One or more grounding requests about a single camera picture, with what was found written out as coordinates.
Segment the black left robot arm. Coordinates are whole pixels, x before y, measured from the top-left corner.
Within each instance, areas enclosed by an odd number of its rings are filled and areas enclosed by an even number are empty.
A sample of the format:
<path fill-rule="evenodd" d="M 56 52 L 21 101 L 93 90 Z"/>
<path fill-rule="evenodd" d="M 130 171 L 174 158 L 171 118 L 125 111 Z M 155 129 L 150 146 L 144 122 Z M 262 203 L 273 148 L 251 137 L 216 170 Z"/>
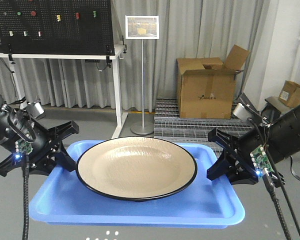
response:
<path fill-rule="evenodd" d="M 63 140 L 79 133 L 74 121 L 45 128 L 24 109 L 5 104 L 0 95 L 0 146 L 11 154 L 0 163 L 0 175 L 24 166 L 28 158 L 29 173 L 48 176 L 56 165 L 72 172 L 76 162 L 67 153 Z"/>

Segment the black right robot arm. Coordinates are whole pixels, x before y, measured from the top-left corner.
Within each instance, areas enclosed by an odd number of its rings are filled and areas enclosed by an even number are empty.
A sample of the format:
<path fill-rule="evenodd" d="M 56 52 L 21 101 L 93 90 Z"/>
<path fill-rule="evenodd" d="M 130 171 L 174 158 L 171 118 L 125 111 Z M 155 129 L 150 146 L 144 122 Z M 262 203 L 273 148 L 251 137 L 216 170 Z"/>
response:
<path fill-rule="evenodd" d="M 218 160 L 207 170 L 213 181 L 226 175 L 231 184 L 258 183 L 258 177 L 250 153 L 266 144 L 274 163 L 300 151 L 300 105 L 277 119 L 269 128 L 259 126 L 241 137 L 235 137 L 214 128 L 208 133 L 208 141 L 223 151 Z"/>

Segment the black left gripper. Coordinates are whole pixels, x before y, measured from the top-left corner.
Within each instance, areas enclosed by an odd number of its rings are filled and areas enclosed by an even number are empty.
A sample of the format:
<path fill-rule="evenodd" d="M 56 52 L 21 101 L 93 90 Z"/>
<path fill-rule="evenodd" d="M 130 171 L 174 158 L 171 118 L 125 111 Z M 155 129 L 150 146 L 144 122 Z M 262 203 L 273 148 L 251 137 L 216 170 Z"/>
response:
<path fill-rule="evenodd" d="M 79 132 L 73 120 L 47 129 L 37 121 L 22 119 L 14 124 L 8 117 L 0 117 L 0 146 L 11 153 L 0 162 L 0 175 L 5 177 L 13 169 L 25 167 L 26 156 L 31 175 L 48 176 L 57 164 L 74 171 L 76 162 L 62 140 Z"/>

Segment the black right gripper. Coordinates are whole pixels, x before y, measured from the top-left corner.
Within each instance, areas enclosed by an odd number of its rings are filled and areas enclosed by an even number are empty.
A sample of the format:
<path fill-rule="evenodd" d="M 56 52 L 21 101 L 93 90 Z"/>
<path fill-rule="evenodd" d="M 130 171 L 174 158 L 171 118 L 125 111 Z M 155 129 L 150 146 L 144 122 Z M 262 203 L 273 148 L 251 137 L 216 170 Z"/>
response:
<path fill-rule="evenodd" d="M 263 133 L 248 132 L 237 138 L 214 128 L 208 133 L 207 139 L 224 149 L 217 161 L 206 171 L 209 180 L 213 181 L 226 174 L 233 185 L 255 185 L 262 175 L 257 171 L 266 168 L 271 179 L 275 181 L 275 172 L 270 161 L 267 160 L 267 163 L 259 166 L 256 163 L 257 158 L 251 156 L 255 149 L 263 147 L 266 143 L 266 137 Z"/>

